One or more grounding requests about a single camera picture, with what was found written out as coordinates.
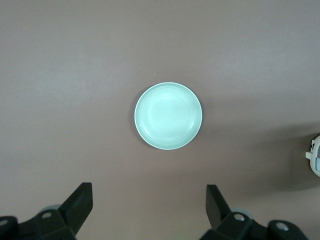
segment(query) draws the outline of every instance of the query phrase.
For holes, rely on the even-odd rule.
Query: round plate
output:
[[[196,95],[186,86],[163,82],[140,97],[134,112],[136,129],[151,146],[173,150],[188,144],[197,135],[202,109]]]

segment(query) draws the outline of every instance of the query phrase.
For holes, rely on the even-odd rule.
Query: black plastic bracket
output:
[[[264,227],[241,212],[232,212],[216,185],[206,187],[205,209],[212,229],[200,240],[308,240],[288,221],[273,220]]]
[[[20,224],[14,216],[0,217],[0,240],[75,240],[92,208],[92,184],[84,182],[58,209]]]

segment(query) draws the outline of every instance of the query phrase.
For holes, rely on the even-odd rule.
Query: screw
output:
[[[52,216],[51,212],[46,212],[45,214],[42,215],[42,219],[47,219],[50,218]]]
[[[0,227],[6,225],[8,222],[9,221],[7,219],[0,221]]]
[[[243,222],[243,221],[245,220],[245,217],[242,216],[240,213],[235,214],[235,215],[234,215],[234,218],[235,218],[236,220],[238,220],[238,221],[241,221],[241,222]]]
[[[277,222],[276,227],[282,231],[288,231],[289,227],[287,225],[285,225],[283,222]]]

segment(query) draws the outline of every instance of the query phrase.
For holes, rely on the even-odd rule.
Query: ceramic plate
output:
[[[134,112],[140,136],[151,146],[173,150],[188,144],[197,135],[202,109],[197,96],[186,86],[163,82],[140,97]]]

